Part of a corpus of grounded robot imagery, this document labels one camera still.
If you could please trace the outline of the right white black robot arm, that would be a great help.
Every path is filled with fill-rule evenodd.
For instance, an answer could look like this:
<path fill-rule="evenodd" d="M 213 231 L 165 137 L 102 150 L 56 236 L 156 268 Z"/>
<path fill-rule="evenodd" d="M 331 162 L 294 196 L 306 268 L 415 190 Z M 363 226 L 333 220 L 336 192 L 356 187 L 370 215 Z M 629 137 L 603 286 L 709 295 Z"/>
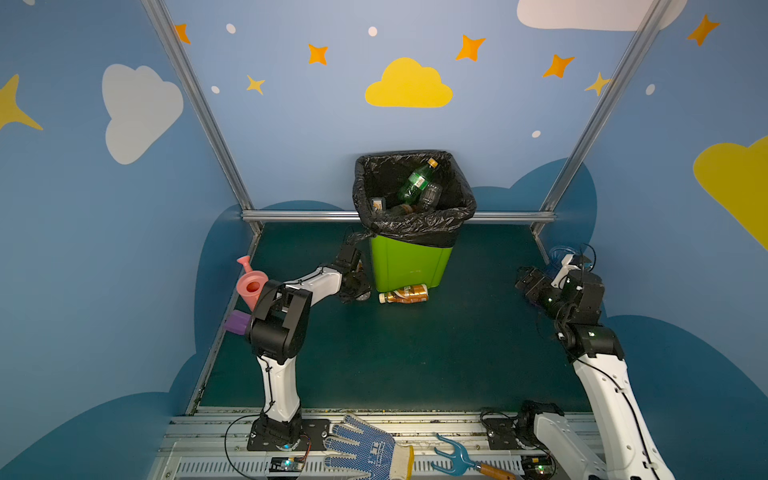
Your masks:
<path fill-rule="evenodd" d="M 634 396 L 620 341 L 600 322 L 602 279 L 580 267 L 555 279 L 538 268 L 522 267 L 515 286 L 552 320 L 586 392 L 603 452 L 589 447 L 553 403 L 523 403 L 518 441 L 549 453 L 571 479 L 673 478 Z"/>

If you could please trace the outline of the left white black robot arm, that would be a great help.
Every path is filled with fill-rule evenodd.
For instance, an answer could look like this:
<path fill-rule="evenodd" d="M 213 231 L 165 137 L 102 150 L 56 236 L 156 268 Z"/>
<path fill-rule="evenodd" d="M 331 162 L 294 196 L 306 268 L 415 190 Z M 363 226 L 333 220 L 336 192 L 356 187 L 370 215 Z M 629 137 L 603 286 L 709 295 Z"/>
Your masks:
<path fill-rule="evenodd" d="M 371 287 L 360 254 L 340 255 L 333 262 L 294 280 L 269 280 L 251 307 L 245 338 L 262 369 L 265 403 L 260 421 L 288 435 L 300 422 L 301 401 L 296 358 L 305 342 L 311 308 L 336 297 L 344 303 L 364 301 Z"/>

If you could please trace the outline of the long orange label red-cap bottle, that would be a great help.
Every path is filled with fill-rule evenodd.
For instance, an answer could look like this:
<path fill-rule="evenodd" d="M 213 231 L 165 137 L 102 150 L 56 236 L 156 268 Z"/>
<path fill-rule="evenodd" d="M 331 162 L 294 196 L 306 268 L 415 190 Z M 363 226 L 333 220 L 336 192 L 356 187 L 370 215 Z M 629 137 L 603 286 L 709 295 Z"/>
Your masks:
<path fill-rule="evenodd" d="M 391 217 L 401 217 L 401 216 L 412 214 L 413 212 L 414 212 L 414 208 L 412 205 L 400 204 L 388 209 L 386 211 L 386 214 Z"/>

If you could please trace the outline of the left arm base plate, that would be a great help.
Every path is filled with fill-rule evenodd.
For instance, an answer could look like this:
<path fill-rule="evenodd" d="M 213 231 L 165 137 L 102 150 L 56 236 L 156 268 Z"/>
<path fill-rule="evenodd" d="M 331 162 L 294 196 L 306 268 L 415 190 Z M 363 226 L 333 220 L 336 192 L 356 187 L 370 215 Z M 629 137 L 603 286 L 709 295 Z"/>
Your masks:
<path fill-rule="evenodd" d="M 289 422 L 259 416 L 252 424 L 247 442 L 248 451 L 324 451 L 324 439 L 330 433 L 327 419 L 302 419 Z"/>

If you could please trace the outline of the gold label brown bottle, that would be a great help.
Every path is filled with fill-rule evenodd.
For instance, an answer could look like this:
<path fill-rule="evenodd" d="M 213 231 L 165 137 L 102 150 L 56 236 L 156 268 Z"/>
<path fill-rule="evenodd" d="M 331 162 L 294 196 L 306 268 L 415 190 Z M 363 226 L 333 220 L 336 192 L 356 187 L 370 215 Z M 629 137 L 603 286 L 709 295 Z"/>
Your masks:
<path fill-rule="evenodd" d="M 425 284 L 405 286 L 389 292 L 379 294 L 381 304 L 414 304 L 429 300 L 428 287 Z"/>

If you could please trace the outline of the green soda bottle yellow cap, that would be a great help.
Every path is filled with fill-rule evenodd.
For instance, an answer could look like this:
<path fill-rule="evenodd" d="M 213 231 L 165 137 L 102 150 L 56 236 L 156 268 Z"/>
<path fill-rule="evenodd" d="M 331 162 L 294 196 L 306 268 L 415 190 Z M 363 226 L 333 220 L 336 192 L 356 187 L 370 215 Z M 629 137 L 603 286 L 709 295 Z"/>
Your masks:
<path fill-rule="evenodd" d="M 397 198 L 407 205 L 414 204 L 423 191 L 432 183 L 432 178 L 439 167 L 439 162 L 429 158 L 416 168 L 407 178 L 397 193 Z"/>

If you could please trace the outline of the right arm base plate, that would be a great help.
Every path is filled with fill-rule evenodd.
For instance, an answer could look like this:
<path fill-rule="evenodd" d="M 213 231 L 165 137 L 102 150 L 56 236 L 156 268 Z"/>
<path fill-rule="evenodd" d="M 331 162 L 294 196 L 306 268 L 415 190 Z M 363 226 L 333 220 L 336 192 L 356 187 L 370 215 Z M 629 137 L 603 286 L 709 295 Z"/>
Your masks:
<path fill-rule="evenodd" d="M 517 416 L 484 411 L 479 417 L 491 450 L 534 450 L 538 444 L 517 426 Z"/>

